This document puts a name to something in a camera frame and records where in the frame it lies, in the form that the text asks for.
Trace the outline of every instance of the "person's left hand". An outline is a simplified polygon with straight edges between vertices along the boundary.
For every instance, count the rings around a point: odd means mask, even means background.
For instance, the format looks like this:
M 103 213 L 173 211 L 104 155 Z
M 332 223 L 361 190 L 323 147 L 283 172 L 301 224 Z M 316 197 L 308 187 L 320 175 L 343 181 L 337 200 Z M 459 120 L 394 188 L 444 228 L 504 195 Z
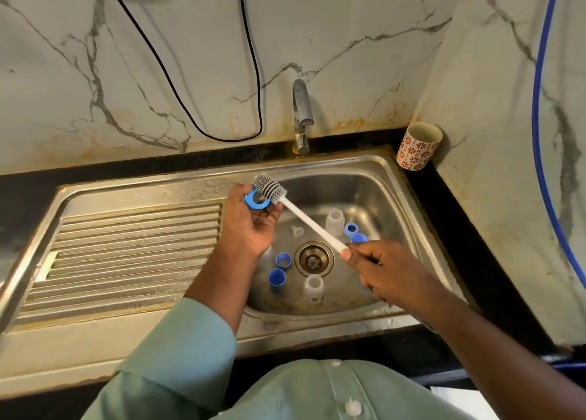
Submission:
M 224 249 L 250 251 L 258 259 L 273 242 L 275 225 L 283 211 L 282 203 L 251 211 L 243 198 L 253 191 L 252 184 L 236 184 L 230 190 L 224 211 L 220 245 Z

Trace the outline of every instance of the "green shirt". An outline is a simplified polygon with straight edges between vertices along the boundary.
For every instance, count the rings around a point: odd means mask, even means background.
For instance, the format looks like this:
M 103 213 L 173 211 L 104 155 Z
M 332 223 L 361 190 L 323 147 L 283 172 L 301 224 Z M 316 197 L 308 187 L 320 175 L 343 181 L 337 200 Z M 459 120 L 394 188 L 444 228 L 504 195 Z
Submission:
M 299 360 L 275 368 L 224 412 L 236 338 L 183 298 L 120 365 L 83 419 L 468 419 L 401 374 L 369 361 Z

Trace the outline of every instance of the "shirt sleeve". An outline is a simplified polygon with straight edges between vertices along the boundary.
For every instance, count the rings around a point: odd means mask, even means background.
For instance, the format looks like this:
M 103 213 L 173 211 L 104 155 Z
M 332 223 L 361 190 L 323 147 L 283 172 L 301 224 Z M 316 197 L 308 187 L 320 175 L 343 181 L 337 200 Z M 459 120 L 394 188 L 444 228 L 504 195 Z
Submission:
M 221 407 L 235 350 L 222 318 L 182 298 L 122 362 L 84 419 L 208 417 Z

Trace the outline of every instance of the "drain strainer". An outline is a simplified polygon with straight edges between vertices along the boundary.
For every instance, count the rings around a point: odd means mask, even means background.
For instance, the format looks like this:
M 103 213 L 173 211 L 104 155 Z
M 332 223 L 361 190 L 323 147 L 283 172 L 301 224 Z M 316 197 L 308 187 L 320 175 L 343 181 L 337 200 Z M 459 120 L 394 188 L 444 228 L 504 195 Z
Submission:
M 304 242 L 295 252 L 295 265 L 305 276 L 326 276 L 333 267 L 332 250 L 321 241 Z

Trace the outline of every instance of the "white brush handle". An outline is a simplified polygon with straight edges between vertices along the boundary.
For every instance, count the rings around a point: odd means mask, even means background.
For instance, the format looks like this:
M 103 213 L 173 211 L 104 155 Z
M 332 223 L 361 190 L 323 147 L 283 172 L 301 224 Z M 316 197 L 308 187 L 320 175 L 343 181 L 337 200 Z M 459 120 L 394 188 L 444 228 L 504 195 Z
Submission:
M 332 246 L 338 253 L 342 252 L 345 249 L 348 249 L 347 245 L 345 245 L 342 241 L 339 241 L 332 235 L 330 235 L 326 231 L 326 229 L 321 227 L 318 223 L 316 223 L 309 216 L 307 216 L 302 209 L 300 209 L 295 204 L 290 202 L 285 196 L 281 197 L 279 201 L 282 202 L 286 206 L 286 208 L 291 210 L 296 216 L 298 216 L 301 221 L 303 221 L 305 224 L 307 224 L 313 230 L 315 230 L 315 232 L 318 235 L 320 235 L 323 239 L 325 239 L 327 243 L 330 246 Z

